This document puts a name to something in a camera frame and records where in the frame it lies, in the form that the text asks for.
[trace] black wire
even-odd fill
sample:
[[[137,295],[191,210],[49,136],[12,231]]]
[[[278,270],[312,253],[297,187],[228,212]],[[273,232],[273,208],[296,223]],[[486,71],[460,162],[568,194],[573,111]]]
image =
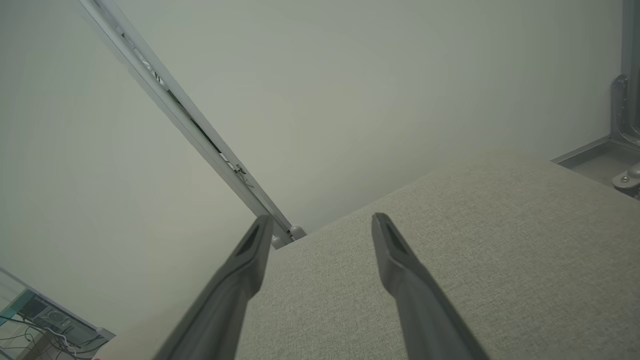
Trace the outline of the black wire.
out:
[[[44,359],[42,358],[42,354],[47,353],[47,351],[49,351],[49,349],[51,348],[51,346],[49,345],[49,347],[48,347],[48,348],[46,348],[46,349],[44,349],[44,351],[43,351],[43,350],[40,350],[40,349],[38,348],[38,343],[36,343],[35,339],[33,338],[33,335],[31,335],[30,333],[28,333],[28,332],[27,332],[27,331],[29,331],[29,329],[30,329],[30,328],[31,328],[31,327],[27,327],[26,329],[24,329],[24,337],[26,338],[26,337],[27,337],[27,335],[31,336],[31,342],[33,343],[33,348],[35,348],[35,349],[36,349],[36,351],[38,352],[38,357],[40,358],[40,360],[44,360]],[[49,358],[49,360],[52,360],[52,359],[51,359],[51,356],[50,356],[49,354],[47,354],[47,357]]]
[[[60,339],[59,339],[59,338],[55,338],[55,340],[56,340],[56,342],[58,343],[58,345],[60,345],[60,346],[62,346],[62,347],[66,346],[66,345],[64,345],[64,344],[60,343]],[[64,348],[59,348],[59,347],[57,347],[56,345],[53,345],[53,343],[51,343],[51,345],[52,345],[54,348],[56,348],[56,350],[58,350],[58,351],[60,351],[60,352],[64,352],[65,354],[69,355],[70,357],[73,357],[73,358],[74,358],[74,359],[76,359],[76,360],[92,360],[92,359],[93,359],[92,357],[77,357],[77,356],[75,356],[73,353],[71,353],[70,351],[65,350]]]
[[[78,351],[78,352],[76,352],[76,354],[86,354],[86,353],[88,353],[88,352],[94,352],[94,351],[98,350],[98,349],[99,349],[99,348],[101,348],[104,344],[106,344],[106,343],[108,343],[108,342],[109,342],[109,340],[107,340],[107,341],[105,341],[105,342],[101,343],[100,345],[96,346],[95,348],[93,348],[93,349],[91,349],[91,350]]]
[[[12,318],[8,318],[8,317],[2,316],[2,315],[0,315],[0,319],[5,319],[5,320],[10,321],[10,322],[25,323],[25,324],[29,325],[30,328],[36,329],[38,332],[40,332],[40,334],[44,334],[43,331],[45,331],[45,329],[43,329],[43,328],[41,328],[41,327],[39,327],[39,326],[37,326],[37,325],[35,325],[33,323],[23,322],[23,321],[12,319]]]
[[[24,323],[24,324],[28,325],[30,328],[37,330],[40,334],[44,334],[44,331],[45,331],[45,329],[43,329],[43,328],[41,328],[41,327],[36,327],[36,326],[35,326],[35,325],[33,325],[32,323],[23,322],[23,321],[20,321],[20,320],[16,320],[16,319],[8,318],[8,317],[6,317],[6,316],[2,316],[2,315],[0,315],[0,318],[1,318],[1,319],[5,319],[5,320],[7,320],[7,321],[11,321],[11,322]],[[60,339],[59,339],[59,336],[58,336],[58,335],[56,335],[55,339],[56,339],[56,342],[58,342],[58,344],[59,344],[59,345],[62,345],[62,344],[60,344],[60,342],[59,342],[59,341],[60,341]],[[105,341],[105,342],[104,342],[103,344],[101,344],[100,346],[95,347],[95,348],[93,348],[93,349],[91,349],[91,350],[87,350],[87,351],[83,351],[83,352],[76,352],[76,354],[86,354],[87,352],[95,351],[95,350],[97,350],[98,348],[100,348],[101,346],[103,346],[104,344],[106,344],[107,342],[108,342],[108,341]],[[69,355],[70,357],[73,357],[74,359],[77,359],[77,360],[92,360],[92,359],[91,359],[91,358],[89,358],[89,357],[77,357],[77,356],[74,356],[74,355],[73,355],[73,353],[69,352],[68,350],[63,350],[62,348],[57,347],[57,346],[56,346],[56,345],[54,345],[53,343],[51,343],[51,346],[53,346],[56,350],[58,350],[58,351],[60,351],[60,352],[64,352],[64,353],[66,353],[67,355]]]
[[[4,341],[4,340],[11,340],[11,339],[17,339],[17,338],[21,338],[21,337],[23,337],[23,336],[26,338],[25,334],[22,334],[22,335],[14,336],[14,337],[12,337],[12,338],[4,338],[4,339],[0,339],[0,341]]]

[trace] fabric texture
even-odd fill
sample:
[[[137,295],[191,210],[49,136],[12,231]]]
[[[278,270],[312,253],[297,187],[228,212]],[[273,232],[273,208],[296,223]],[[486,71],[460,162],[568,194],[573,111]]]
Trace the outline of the fabric texture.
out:
[[[492,154],[272,252],[238,359],[406,359],[375,212],[492,359],[640,356],[640,202],[548,161]]]

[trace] metal rod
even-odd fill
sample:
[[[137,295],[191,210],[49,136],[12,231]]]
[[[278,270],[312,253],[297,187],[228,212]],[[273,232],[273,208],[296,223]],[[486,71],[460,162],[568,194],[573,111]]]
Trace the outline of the metal rod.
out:
[[[257,216],[265,214],[266,211],[266,213],[274,217],[275,222],[280,227],[283,227],[284,231],[288,231],[291,228],[291,223],[288,219],[260,187],[260,184],[251,175],[247,167],[237,158],[227,143],[211,126],[202,112],[173,78],[169,70],[162,64],[155,52],[151,50],[146,41],[129,22],[129,19],[121,9],[112,0],[79,1],[155,95],[151,95],[149,91],[148,94],[160,100],[161,104],[159,106],[163,110],[167,110],[165,113],[170,120],[187,137],[189,142],[198,149],[200,154],[249,209]],[[158,79],[131,48],[131,44],[128,44],[129,42],[152,67],[157,76],[162,79],[166,88],[160,85]]]

